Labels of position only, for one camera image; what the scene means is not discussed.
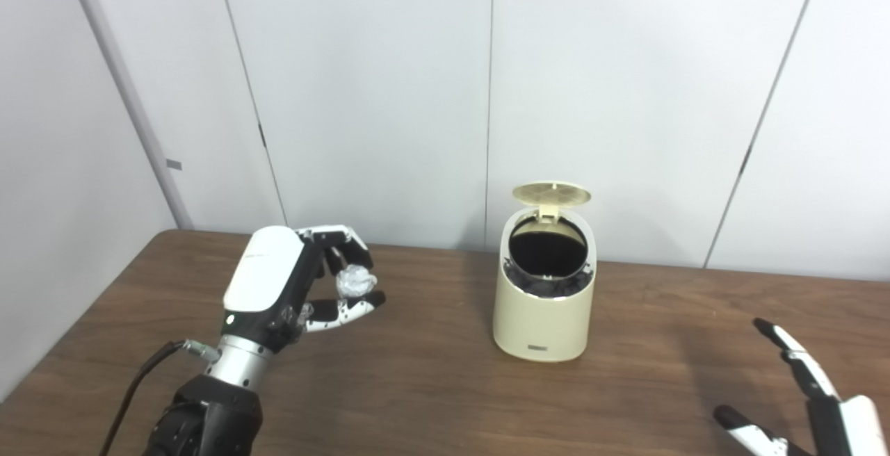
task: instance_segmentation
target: crumpled plastic wrap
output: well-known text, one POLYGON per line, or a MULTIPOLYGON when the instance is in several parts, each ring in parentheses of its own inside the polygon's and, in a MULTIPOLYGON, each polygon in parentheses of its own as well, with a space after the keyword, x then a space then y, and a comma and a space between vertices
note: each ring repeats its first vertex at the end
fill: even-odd
POLYGON ((340 298, 356 298, 368 294, 378 278, 364 266, 349 265, 337 273, 337 293, 340 298))

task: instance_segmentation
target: robotic hand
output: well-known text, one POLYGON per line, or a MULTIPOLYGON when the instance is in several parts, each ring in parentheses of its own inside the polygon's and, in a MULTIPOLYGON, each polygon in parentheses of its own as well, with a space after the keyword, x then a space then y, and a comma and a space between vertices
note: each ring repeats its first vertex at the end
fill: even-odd
MULTIPOLYGON (((887 456, 884 434, 874 402, 866 396, 842 401, 813 357, 785 329, 754 319, 761 334, 782 349, 782 360, 791 365, 800 389, 807 396, 810 427, 819 456, 887 456)), ((714 418, 756 456, 811 456, 801 447, 753 424, 736 409, 721 405, 714 418)))
MULTIPOLYGON (((185 348, 209 364, 204 374, 176 392, 143 454, 250 454, 263 422, 257 387, 269 361, 303 332, 336 328, 380 307, 385 296, 371 290, 376 283, 368 272, 372 266, 368 247, 347 226, 297 231, 269 226, 255 232, 223 298, 225 323, 219 346, 191 340, 168 344, 171 351, 166 354, 185 348), (337 275, 337 289, 344 298, 306 302, 312 282, 324 275, 322 259, 337 275)), ((162 349, 156 357, 164 354, 162 349)), ((154 367, 149 362, 140 375, 154 367)), ((124 397, 124 411, 129 397, 131 391, 124 397)), ((107 453, 122 417, 120 412, 103 452, 107 453)))

